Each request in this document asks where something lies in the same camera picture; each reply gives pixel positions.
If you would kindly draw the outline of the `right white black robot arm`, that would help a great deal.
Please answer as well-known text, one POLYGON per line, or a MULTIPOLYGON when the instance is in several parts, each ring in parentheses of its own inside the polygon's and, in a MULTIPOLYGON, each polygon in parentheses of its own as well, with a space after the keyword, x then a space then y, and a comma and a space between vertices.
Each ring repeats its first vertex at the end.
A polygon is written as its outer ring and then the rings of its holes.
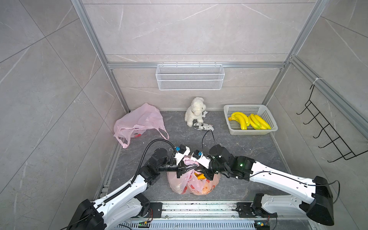
POLYGON ((270 168, 252 158, 233 156, 225 147, 215 145, 209 153, 199 152, 204 176, 213 180, 216 174, 261 183, 286 193, 271 196, 257 194, 252 209, 255 215, 288 212, 305 214, 326 226, 334 225, 334 201, 330 183, 323 177, 302 178, 270 168))

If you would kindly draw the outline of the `orange-yellow banana bunch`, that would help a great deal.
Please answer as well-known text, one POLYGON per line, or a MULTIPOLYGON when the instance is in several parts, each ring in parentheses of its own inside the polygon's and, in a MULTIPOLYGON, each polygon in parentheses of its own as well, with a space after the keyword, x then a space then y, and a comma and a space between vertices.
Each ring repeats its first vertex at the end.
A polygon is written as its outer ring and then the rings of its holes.
POLYGON ((204 176, 203 173, 195 173, 195 176, 197 177, 198 180, 206 180, 206 177, 204 176))

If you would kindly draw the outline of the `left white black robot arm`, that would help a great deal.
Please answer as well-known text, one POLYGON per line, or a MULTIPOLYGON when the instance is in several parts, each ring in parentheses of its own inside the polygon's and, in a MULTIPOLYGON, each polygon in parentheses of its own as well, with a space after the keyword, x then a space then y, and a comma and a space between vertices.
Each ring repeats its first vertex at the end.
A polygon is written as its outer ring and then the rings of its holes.
POLYGON ((170 164, 166 149, 158 148, 138 174, 118 189, 95 201, 82 201, 65 230, 110 230, 131 217, 153 219, 150 201, 142 194, 160 179, 161 172, 182 175, 197 164, 170 164))

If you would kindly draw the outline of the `plain pink plastic bag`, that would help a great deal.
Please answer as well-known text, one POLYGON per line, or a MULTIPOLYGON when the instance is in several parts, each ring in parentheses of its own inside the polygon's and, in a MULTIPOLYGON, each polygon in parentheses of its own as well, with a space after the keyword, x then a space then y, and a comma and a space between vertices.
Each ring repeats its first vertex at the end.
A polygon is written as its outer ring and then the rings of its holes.
POLYGON ((126 149, 132 138, 140 137, 150 129, 157 130, 165 140, 169 139, 160 110, 145 103, 115 122, 114 137, 126 149))

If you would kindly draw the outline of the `pink plastic bag with print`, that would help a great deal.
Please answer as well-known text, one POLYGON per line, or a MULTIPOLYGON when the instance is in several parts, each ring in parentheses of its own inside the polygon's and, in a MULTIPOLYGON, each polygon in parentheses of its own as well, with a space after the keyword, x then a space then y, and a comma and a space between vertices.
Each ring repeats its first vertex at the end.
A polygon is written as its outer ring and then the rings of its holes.
POLYGON ((183 162, 186 165, 196 165, 197 168, 192 169, 185 174, 183 174, 180 178, 176 178, 174 172, 168 172, 167 178, 170 185, 170 188, 178 193, 178 194, 186 194, 192 193, 195 195, 207 195, 218 185, 221 175, 216 174, 214 176, 213 181, 208 179, 206 180, 198 180, 195 176, 195 173, 202 173, 204 167, 199 163, 190 159, 190 157, 184 157, 180 163, 183 162))

